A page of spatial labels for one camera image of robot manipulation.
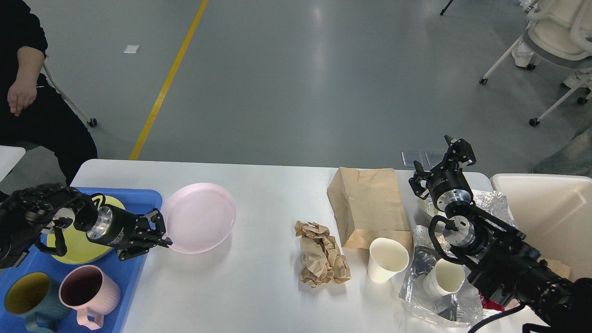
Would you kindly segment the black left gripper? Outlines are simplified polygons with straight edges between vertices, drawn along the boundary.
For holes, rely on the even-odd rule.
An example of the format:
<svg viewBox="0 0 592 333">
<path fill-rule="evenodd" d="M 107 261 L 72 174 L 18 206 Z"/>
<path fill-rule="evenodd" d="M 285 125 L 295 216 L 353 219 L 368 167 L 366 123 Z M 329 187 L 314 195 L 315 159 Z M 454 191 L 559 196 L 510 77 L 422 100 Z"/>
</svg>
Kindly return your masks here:
<svg viewBox="0 0 592 333">
<path fill-rule="evenodd" d="M 148 220 L 154 225 L 148 230 Z M 119 261 L 126 261 L 146 255 L 156 245 L 169 247 L 173 244 L 166 236 L 164 217 L 159 209 L 154 208 L 146 215 L 136 215 L 113 205 L 98 209 L 95 225 L 87 230 L 87 240 L 118 249 Z"/>
</svg>

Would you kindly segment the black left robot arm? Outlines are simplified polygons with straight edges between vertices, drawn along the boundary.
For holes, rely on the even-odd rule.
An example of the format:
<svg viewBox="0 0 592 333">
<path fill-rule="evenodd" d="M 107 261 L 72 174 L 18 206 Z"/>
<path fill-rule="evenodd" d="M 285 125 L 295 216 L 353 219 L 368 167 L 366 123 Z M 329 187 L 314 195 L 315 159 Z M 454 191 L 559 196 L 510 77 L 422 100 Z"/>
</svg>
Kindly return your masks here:
<svg viewBox="0 0 592 333">
<path fill-rule="evenodd" d="M 63 231 L 70 226 L 87 242 L 114 248 L 120 261 L 169 248 L 164 217 L 154 208 L 145 215 L 109 203 L 59 183 L 15 191 L 1 203 L 1 268 L 17 268 L 34 245 L 39 251 L 64 256 Z"/>
</svg>

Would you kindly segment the seated person's hand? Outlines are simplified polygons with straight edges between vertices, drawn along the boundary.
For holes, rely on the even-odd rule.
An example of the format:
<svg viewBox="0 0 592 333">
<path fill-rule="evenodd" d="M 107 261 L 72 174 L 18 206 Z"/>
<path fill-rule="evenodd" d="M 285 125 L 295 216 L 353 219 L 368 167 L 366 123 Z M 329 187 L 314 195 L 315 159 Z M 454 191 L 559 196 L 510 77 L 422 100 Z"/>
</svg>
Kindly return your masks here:
<svg viewBox="0 0 592 333">
<path fill-rule="evenodd" d="M 34 103 L 37 97 L 35 80 L 17 79 L 8 90 L 7 101 L 9 111 L 16 117 Z"/>
</svg>

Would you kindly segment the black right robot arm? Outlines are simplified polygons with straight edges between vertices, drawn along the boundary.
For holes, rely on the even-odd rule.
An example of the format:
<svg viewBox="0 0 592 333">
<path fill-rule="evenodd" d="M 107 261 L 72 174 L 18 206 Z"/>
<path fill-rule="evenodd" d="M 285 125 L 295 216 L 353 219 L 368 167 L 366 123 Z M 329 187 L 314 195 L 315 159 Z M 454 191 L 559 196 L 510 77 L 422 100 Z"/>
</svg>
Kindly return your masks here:
<svg viewBox="0 0 592 333">
<path fill-rule="evenodd" d="M 444 138 L 448 149 L 442 161 L 429 171 L 414 161 L 409 179 L 414 194 L 421 200 L 431 198 L 440 211 L 431 219 L 428 236 L 442 259 L 469 269 L 468 282 L 485 297 L 504 306 L 512 299 L 519 303 L 481 320 L 470 332 L 525 307 L 544 324 L 523 324 L 524 333 L 590 332 L 591 279 L 571 282 L 560 277 L 525 242 L 524 233 L 476 206 L 463 174 L 464 167 L 476 163 L 472 146 L 462 138 Z"/>
</svg>

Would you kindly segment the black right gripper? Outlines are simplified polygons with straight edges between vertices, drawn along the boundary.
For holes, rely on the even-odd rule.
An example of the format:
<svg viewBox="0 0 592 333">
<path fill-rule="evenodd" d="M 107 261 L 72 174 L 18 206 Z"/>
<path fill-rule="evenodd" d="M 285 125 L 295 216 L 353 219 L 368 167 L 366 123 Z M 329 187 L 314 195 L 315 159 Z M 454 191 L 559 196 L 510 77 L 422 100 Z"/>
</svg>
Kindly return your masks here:
<svg viewBox="0 0 592 333">
<path fill-rule="evenodd" d="M 414 160 L 415 171 L 409 179 L 415 196 L 421 200 L 431 196 L 436 209 L 442 212 L 452 209 L 453 206 L 473 202 L 473 194 L 462 169 L 476 164 L 472 146 L 465 139 L 455 139 L 450 135 L 444 135 L 444 139 L 448 145 L 443 158 L 444 171 L 425 171 L 423 165 Z M 426 181 L 427 187 L 421 185 L 422 181 Z"/>
</svg>

